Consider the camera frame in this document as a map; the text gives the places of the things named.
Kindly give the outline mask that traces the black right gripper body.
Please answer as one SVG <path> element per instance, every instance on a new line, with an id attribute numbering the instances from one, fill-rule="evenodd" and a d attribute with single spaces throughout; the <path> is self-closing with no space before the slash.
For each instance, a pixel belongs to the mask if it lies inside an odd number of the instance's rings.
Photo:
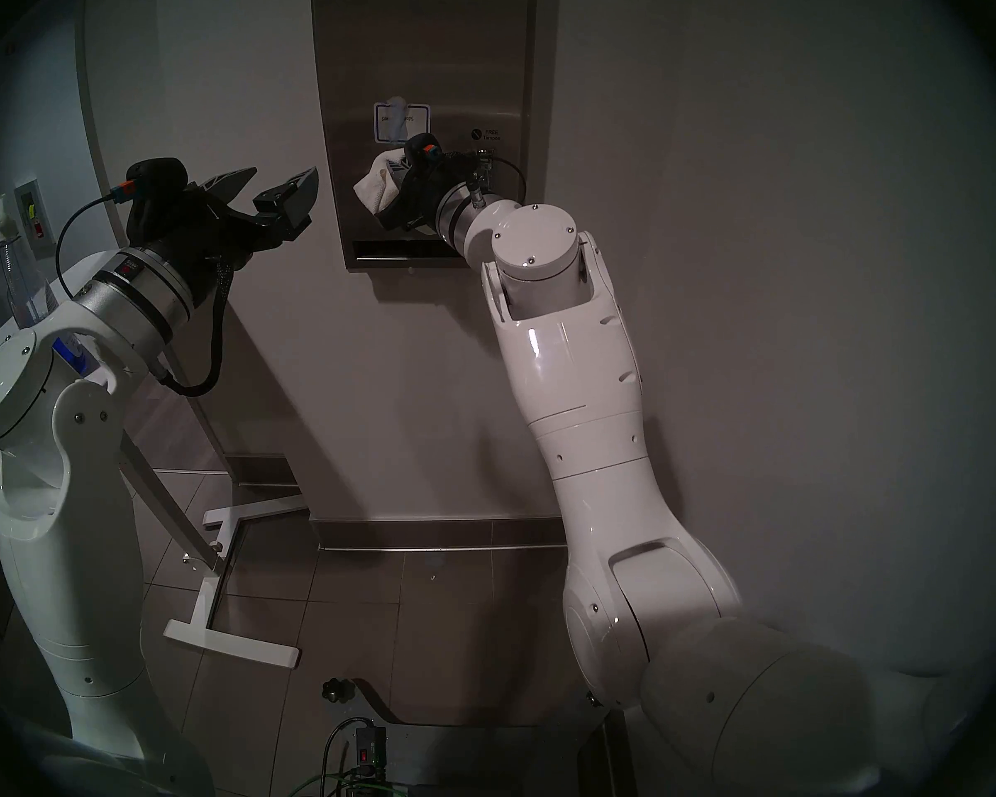
<path id="1" fill-rule="evenodd" d="M 378 213 L 378 222 L 386 231 L 410 230 L 424 224 L 432 226 L 448 192 L 465 183 L 464 159 L 439 159 L 413 164 L 403 159 L 407 170 L 401 177 L 394 200 Z"/>

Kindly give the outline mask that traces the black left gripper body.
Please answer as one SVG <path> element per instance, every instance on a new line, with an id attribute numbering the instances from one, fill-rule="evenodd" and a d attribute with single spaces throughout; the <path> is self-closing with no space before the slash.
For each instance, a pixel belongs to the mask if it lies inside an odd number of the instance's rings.
<path id="1" fill-rule="evenodd" d="M 242 269 L 255 253 L 271 250 L 262 223 L 213 196 L 175 196 L 144 202 L 144 247 L 181 277 L 193 305 L 217 287 L 217 268 Z"/>

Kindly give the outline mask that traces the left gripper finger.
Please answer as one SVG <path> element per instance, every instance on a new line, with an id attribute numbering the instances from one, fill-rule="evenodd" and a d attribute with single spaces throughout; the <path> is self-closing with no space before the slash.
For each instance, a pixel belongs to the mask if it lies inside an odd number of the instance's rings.
<path id="1" fill-rule="evenodd" d="M 317 199 L 318 181 L 314 166 L 253 198 L 255 220 L 268 243 L 294 241 L 311 224 L 310 212 Z"/>
<path id="2" fill-rule="evenodd" d="M 256 167 L 228 171 L 204 182 L 187 184 L 188 219 L 253 219 L 254 215 L 230 207 L 248 182 L 257 174 Z"/>

